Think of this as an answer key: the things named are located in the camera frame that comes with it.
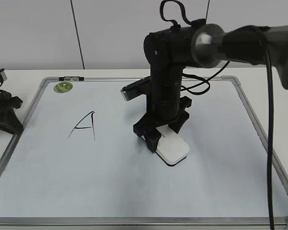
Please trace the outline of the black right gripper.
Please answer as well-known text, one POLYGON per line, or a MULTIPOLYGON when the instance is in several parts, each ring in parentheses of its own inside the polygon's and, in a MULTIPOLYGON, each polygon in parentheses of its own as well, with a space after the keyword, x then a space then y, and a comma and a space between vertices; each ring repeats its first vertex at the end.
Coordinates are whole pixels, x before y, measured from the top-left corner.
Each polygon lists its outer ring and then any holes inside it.
POLYGON ((185 109, 191 107, 191 105, 192 100, 189 97, 181 97, 178 115, 169 121, 153 118, 151 114, 145 113, 144 116, 133 125, 133 132, 139 137, 143 135, 148 149, 151 152, 156 152, 158 142, 162 138, 162 134, 156 128, 168 125, 168 127, 178 134, 184 123, 190 117, 190 114, 185 111, 185 109))

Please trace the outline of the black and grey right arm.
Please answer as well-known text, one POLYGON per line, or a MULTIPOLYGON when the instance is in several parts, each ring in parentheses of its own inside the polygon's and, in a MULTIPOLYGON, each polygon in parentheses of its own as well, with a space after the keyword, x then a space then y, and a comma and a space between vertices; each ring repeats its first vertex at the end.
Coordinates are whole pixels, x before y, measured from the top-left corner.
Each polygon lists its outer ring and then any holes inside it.
POLYGON ((168 125, 179 132, 189 118, 186 108, 192 101, 180 94, 185 67, 209 69, 221 61, 275 67, 288 90, 288 25, 247 25, 226 33, 219 25, 200 19, 189 27, 150 33, 144 39, 144 54, 150 75, 123 91, 146 96, 146 113, 133 130, 151 151, 157 149, 161 137, 158 127, 168 125))

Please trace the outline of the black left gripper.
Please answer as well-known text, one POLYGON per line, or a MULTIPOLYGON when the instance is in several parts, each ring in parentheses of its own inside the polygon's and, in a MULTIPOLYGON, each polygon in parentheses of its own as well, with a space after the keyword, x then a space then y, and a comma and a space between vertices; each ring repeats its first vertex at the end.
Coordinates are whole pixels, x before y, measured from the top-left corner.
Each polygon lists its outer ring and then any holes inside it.
POLYGON ((9 134, 21 134, 24 130, 14 110, 22 106, 23 101, 18 96, 0 90, 0 130, 9 134))

